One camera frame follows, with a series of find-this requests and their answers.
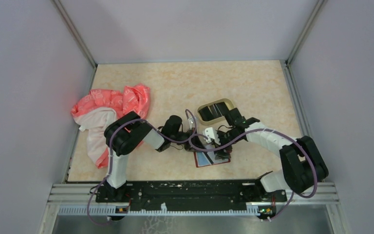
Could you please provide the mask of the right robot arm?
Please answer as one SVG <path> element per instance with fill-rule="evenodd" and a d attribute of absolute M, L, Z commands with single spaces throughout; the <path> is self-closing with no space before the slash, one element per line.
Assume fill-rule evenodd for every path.
<path fill-rule="evenodd" d="M 281 170 L 270 172 L 260 178 L 255 196 L 267 201 L 275 191 L 290 189 L 302 194 L 329 175 L 328 168 L 314 142 L 309 136 L 289 137 L 266 127 L 259 119 L 246 119 L 237 108 L 225 115 L 230 129 L 226 132 L 207 128 L 204 134 L 209 143 L 231 151 L 232 144 L 240 140 L 256 143 L 278 156 Z"/>

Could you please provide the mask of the beige oval tray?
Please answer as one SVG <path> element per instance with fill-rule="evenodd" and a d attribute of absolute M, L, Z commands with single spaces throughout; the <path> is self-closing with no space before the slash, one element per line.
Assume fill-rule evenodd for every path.
<path fill-rule="evenodd" d="M 213 102 L 210 102 L 210 103 L 207 103 L 207 104 L 204 104 L 204 105 L 201 105 L 198 107 L 197 109 L 197 114 L 198 114 L 198 119 L 199 119 L 199 122 L 204 125 L 204 126 L 209 126 L 209 125 L 212 125 L 212 124 L 215 124 L 217 122 L 220 122 L 220 121 L 223 121 L 225 120 L 224 116 L 221 116 L 221 117 L 217 117 L 217 115 L 215 115 L 215 111 L 214 111 L 214 107 L 213 107 L 213 104 L 215 103 L 218 103 L 218 102 L 225 102 L 227 107 L 229 108 L 229 111 L 236 108 L 236 105 L 234 104 L 233 101 L 231 101 L 230 99 L 228 98 L 222 98 L 222 99 L 219 99 L 219 100 L 216 100 L 216 101 L 213 101 Z M 213 119 L 211 121 L 203 121 L 202 118 L 200 117 L 199 113 L 198 113 L 198 110 L 204 108 L 208 106 L 209 109 L 211 110 L 211 113 L 213 114 Z"/>

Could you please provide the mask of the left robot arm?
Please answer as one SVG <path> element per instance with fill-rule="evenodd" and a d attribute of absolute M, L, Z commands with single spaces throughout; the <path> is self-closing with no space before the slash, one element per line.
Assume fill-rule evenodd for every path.
<path fill-rule="evenodd" d="M 198 152 L 204 144 L 196 136 L 196 129 L 182 131 L 182 119 L 171 115 L 164 126 L 154 128 L 136 112 L 131 111 L 107 127 L 104 131 L 109 150 L 108 172 L 103 187 L 115 202 L 122 201 L 127 194 L 126 169 L 129 154 L 141 143 L 146 143 L 158 152 L 165 151 L 171 144 L 181 145 L 182 149 Z"/>

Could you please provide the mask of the red card holder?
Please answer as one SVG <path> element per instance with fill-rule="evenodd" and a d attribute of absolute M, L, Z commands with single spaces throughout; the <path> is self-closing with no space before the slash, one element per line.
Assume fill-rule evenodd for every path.
<path fill-rule="evenodd" d="M 229 158 L 216 159 L 214 152 L 194 152 L 196 168 L 229 163 Z"/>

